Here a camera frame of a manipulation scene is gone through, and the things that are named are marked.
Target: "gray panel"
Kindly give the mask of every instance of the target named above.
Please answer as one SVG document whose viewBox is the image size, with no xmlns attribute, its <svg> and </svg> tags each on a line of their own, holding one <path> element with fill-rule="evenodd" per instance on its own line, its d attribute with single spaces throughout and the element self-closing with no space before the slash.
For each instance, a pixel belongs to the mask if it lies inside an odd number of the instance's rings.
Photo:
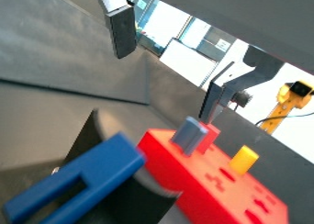
<svg viewBox="0 0 314 224">
<path fill-rule="evenodd" d="M 0 82 L 0 170 L 65 158 L 94 108 L 108 137 L 138 142 L 148 128 L 170 127 L 150 106 Z"/>
<path fill-rule="evenodd" d="M 147 103 L 146 60 L 65 0 L 0 0 L 0 79 Z"/>
<path fill-rule="evenodd" d="M 198 118 L 204 91 L 171 70 L 158 57 L 150 55 L 147 64 L 151 106 L 179 127 L 187 116 Z"/>
<path fill-rule="evenodd" d="M 313 0 L 162 0 L 314 73 Z"/>
<path fill-rule="evenodd" d="M 230 109 L 214 125 L 220 129 L 215 144 L 230 156 L 244 144 L 261 155 L 250 173 L 287 204 L 290 223 L 313 223 L 314 164 Z"/>
<path fill-rule="evenodd" d="M 106 8 L 99 0 L 69 0 L 91 15 L 104 21 Z"/>
</svg>

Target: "yellow peg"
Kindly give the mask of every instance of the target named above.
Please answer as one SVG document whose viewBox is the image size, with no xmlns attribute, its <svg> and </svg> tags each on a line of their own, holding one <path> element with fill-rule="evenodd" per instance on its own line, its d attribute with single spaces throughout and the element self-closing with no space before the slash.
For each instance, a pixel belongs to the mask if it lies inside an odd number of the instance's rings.
<svg viewBox="0 0 314 224">
<path fill-rule="evenodd" d="M 244 145 L 231 158 L 230 166 L 235 172 L 243 175 L 254 162 L 258 161 L 259 157 L 261 156 Z"/>
</svg>

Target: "red block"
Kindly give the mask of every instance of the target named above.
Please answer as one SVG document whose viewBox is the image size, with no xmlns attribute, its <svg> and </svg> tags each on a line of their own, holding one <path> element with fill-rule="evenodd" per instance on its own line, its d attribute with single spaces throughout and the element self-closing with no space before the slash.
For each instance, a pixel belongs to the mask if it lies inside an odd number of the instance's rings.
<svg viewBox="0 0 314 224">
<path fill-rule="evenodd" d="M 196 150 L 202 154 L 204 154 L 207 149 L 210 149 L 211 145 L 214 144 L 214 141 L 220 133 L 220 130 L 211 124 L 204 125 L 202 122 L 200 124 L 203 127 L 206 127 L 206 129 L 208 129 L 208 133 L 204 136 L 204 139 L 202 140 L 200 145 L 198 146 Z"/>
<path fill-rule="evenodd" d="M 238 175 L 230 157 L 215 146 L 204 154 L 183 155 L 170 142 L 174 131 L 151 129 L 139 148 L 147 156 L 146 168 L 160 185 L 183 191 L 176 205 L 192 223 L 289 223 L 287 206 L 250 174 Z"/>
</svg>

